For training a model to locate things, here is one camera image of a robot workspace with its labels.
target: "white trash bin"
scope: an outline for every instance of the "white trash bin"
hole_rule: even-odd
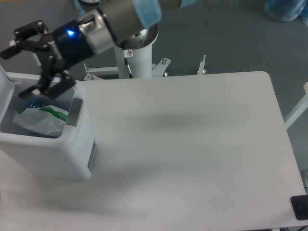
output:
[[[62,135],[39,137],[13,123],[14,112],[22,113],[28,100],[18,93],[36,84],[39,76],[6,73],[0,66],[0,149],[34,174],[85,180],[90,177],[97,139],[86,105],[82,83],[52,100],[40,99],[68,111]]]

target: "black cable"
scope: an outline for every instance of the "black cable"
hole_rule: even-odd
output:
[[[127,59],[127,58],[124,58],[124,62],[125,62],[125,65],[126,65],[127,68],[128,68],[129,78],[134,78],[134,77],[133,77],[133,74],[131,73],[130,66],[129,66],[129,64],[128,64],[128,59]]]
[[[308,225],[303,226],[302,228],[298,229],[297,231],[302,231],[302,230],[304,230],[304,229],[307,228],[307,227],[308,227]]]

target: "plastic bag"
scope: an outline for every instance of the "plastic bag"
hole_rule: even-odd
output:
[[[302,21],[308,26],[308,4],[306,4],[306,6],[304,7],[300,17]]]
[[[34,133],[57,138],[62,135],[67,115],[67,111],[49,105],[26,108],[21,114],[15,112],[13,122]]]
[[[307,0],[267,0],[265,13],[278,22],[290,22],[296,19],[303,11]]]

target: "blue led light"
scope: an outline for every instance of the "blue led light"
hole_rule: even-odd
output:
[[[69,36],[73,36],[75,34],[75,32],[71,31],[71,30],[67,30],[67,33],[68,33]]]

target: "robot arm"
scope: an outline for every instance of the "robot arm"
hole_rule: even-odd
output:
[[[39,82],[19,93],[22,98],[42,94],[56,98],[72,86],[74,79],[68,69],[95,54],[130,38],[160,21],[162,10],[180,8],[196,0],[113,0],[85,16],[48,33],[39,20],[14,31],[15,40],[0,53],[9,59],[22,50],[32,51],[42,68]],[[37,34],[39,42],[28,40]],[[60,73],[61,81],[50,84]]]

